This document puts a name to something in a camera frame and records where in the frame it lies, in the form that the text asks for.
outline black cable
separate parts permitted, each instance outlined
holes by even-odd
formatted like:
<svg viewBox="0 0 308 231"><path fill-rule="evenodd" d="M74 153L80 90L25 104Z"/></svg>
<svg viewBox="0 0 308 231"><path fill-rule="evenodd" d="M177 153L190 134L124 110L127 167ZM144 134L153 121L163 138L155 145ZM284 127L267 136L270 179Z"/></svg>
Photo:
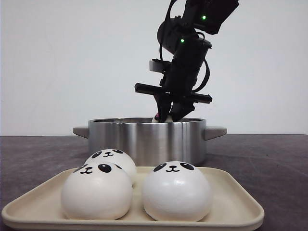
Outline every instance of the black cable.
<svg viewBox="0 0 308 231"><path fill-rule="evenodd" d="M195 34L197 34L197 35L202 35L203 40L205 40L205 35L204 35L202 32L196 32Z"/></svg>
<svg viewBox="0 0 308 231"><path fill-rule="evenodd" d="M165 21L164 21L164 27L163 27L163 32L162 32L162 36L160 39L160 44L159 44L159 56L160 56L160 60L163 61L163 54L162 54L162 47L163 47L163 41L164 41L164 36L165 36L165 30L166 30L166 24L167 24L167 19L170 20L170 12L171 12L171 8L173 6L173 4L176 2L177 0L171 0L167 13L166 13L166 17L165 17Z"/></svg>
<svg viewBox="0 0 308 231"><path fill-rule="evenodd" d="M202 83L200 84L199 87L197 87L195 90L192 90L192 92L198 92L200 91L202 88L205 87L205 85L207 84L208 82L208 79L210 78L210 69L208 68L208 64L207 64L207 61L204 59L203 60L205 65L206 65L206 72L205 72L205 76L204 76L204 79L202 80Z"/></svg>

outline gray tabletop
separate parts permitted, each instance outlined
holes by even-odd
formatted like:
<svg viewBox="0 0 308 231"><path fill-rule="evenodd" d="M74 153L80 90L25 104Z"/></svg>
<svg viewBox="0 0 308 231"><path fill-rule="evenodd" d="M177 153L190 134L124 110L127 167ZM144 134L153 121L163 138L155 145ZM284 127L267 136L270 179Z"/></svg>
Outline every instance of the gray tabletop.
<svg viewBox="0 0 308 231"><path fill-rule="evenodd" d="M87 149L77 136L1 137L1 209L81 165ZM258 231L308 230L308 135L226 135L208 141L208 152L200 166L229 172L263 206Z"/></svg>

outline pot rim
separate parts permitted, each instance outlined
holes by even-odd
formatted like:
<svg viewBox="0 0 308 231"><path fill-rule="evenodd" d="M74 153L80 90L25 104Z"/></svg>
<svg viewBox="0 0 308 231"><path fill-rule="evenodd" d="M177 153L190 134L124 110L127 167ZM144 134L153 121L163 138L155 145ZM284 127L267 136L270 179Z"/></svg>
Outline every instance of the pot rim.
<svg viewBox="0 0 308 231"><path fill-rule="evenodd" d="M172 123L152 123L152 117L119 117L119 118L105 118L105 119L92 119L89 122L99 122L99 123L110 123L110 124L153 124L153 125L161 125L161 124L184 124L184 123L200 123L205 122L205 119L201 118L183 118L185 121L180 122L172 122ZM149 120L150 122L130 122L130 120Z"/></svg>

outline pot handle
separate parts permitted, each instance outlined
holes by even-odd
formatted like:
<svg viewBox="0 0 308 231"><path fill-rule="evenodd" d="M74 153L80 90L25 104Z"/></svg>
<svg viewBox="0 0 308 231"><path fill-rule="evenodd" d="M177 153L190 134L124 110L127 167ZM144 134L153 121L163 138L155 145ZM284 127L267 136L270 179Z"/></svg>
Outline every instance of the pot handle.
<svg viewBox="0 0 308 231"><path fill-rule="evenodd" d="M221 126L206 126L204 132L204 140L208 141L210 139L223 136L227 134L227 129Z"/></svg>
<svg viewBox="0 0 308 231"><path fill-rule="evenodd" d="M89 128L87 126L75 127L73 128L73 133L75 135L88 138L89 137Z"/></svg>

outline black eye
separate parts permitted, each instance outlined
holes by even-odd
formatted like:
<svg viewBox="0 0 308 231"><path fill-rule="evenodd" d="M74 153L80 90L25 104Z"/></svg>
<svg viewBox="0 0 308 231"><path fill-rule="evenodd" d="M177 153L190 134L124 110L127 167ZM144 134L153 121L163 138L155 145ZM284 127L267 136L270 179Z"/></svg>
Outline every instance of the black eye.
<svg viewBox="0 0 308 231"><path fill-rule="evenodd" d="M98 157L100 154L102 154L101 151L98 151L97 153L93 154L92 159Z"/></svg>
<svg viewBox="0 0 308 231"><path fill-rule="evenodd" d="M113 149L112 151L116 152L116 153L120 153L120 154L123 154L123 152L121 150L118 150L118 149Z"/></svg>
<svg viewBox="0 0 308 231"><path fill-rule="evenodd" d="M154 172L157 172L157 171L159 171L159 170L161 170L164 166L166 166L167 165L167 163L163 163L163 164L161 164L161 165L158 165L158 166L156 166L155 168L154 168Z"/></svg>
<svg viewBox="0 0 308 231"><path fill-rule="evenodd" d="M85 166L87 166L87 165L88 165L88 164L85 164L85 165L83 165L83 166L77 168L74 172L77 172L77 171L81 170L83 167L85 167Z"/></svg>
<svg viewBox="0 0 308 231"><path fill-rule="evenodd" d="M180 165L188 170L194 170L193 166L187 163L180 163Z"/></svg>
<svg viewBox="0 0 308 231"><path fill-rule="evenodd" d="M105 173L111 172L111 167L109 165L98 165L98 168Z"/></svg>

